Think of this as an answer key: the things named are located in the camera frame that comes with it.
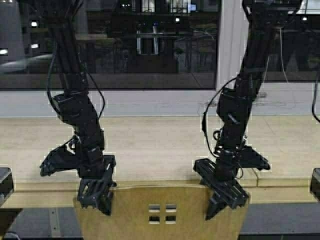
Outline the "robot base left corner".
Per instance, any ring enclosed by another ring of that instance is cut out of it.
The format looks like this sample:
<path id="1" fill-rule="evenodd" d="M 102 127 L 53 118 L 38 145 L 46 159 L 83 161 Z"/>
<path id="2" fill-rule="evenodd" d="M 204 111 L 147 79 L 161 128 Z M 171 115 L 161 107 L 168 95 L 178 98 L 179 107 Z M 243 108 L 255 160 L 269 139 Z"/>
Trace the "robot base left corner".
<path id="1" fill-rule="evenodd" d="M 14 192 L 13 174 L 9 167 L 0 168 L 0 206 L 2 206 Z"/>

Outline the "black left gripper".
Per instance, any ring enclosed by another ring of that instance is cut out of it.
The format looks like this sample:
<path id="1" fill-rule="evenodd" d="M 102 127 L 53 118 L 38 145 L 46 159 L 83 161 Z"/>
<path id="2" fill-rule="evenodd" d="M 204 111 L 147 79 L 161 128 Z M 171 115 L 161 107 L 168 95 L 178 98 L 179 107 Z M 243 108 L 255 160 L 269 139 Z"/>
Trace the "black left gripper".
<path id="1" fill-rule="evenodd" d="M 113 180 L 116 157 L 112 154 L 102 156 L 102 163 L 91 168 L 81 177 L 77 200 L 82 208 L 97 208 L 106 216 L 112 214 L 114 193 L 110 190 L 117 186 Z"/>

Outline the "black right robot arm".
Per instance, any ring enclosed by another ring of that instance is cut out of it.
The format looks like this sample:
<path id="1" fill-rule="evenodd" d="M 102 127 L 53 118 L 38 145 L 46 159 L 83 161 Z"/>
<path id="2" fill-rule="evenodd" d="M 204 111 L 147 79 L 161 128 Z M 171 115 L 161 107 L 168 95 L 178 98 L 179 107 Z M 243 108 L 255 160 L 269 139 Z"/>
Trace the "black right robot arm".
<path id="1" fill-rule="evenodd" d="M 245 55 L 232 88 L 224 85 L 217 93 L 216 112 L 223 122 L 214 132 L 216 141 L 210 152 L 214 160 L 195 161 L 193 169 L 201 184 L 213 194 L 208 201 L 206 220 L 225 208 L 243 207 L 248 193 L 238 182 L 243 169 L 269 170 L 268 160 L 246 144 L 246 129 L 253 102 L 261 88 L 276 31 L 293 20 L 301 8 L 300 0 L 244 0 L 242 8 L 249 23 Z"/>

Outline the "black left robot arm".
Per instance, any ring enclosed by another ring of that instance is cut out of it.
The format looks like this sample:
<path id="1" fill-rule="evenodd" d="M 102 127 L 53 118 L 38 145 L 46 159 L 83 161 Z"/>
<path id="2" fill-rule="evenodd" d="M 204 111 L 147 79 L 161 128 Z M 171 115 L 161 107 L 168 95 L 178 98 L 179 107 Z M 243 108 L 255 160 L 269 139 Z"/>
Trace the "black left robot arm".
<path id="1" fill-rule="evenodd" d="M 112 213 L 111 188 L 116 159 L 105 155 L 104 131 L 89 98 L 89 74 L 82 65 L 76 43 L 73 18 L 77 0 L 30 0 L 28 5 L 45 22 L 52 37 L 52 66 L 57 66 L 63 93 L 48 100 L 58 118 L 73 127 L 74 134 L 63 145 L 51 150 L 40 165 L 40 175 L 76 170 L 80 177 L 77 200 L 81 207 Z"/>

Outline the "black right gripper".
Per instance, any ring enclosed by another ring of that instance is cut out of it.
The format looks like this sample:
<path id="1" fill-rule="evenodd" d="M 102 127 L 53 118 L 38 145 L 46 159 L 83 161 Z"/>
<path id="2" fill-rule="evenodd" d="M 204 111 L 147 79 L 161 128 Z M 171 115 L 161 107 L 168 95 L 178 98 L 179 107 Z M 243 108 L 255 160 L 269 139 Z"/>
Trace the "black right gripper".
<path id="1" fill-rule="evenodd" d="M 226 207 L 244 207 L 249 195 L 236 180 L 233 170 L 221 168 L 209 158 L 197 159 L 193 170 L 200 176 L 200 185 L 208 187 L 212 195 L 208 200 L 205 220 L 209 221 Z"/>

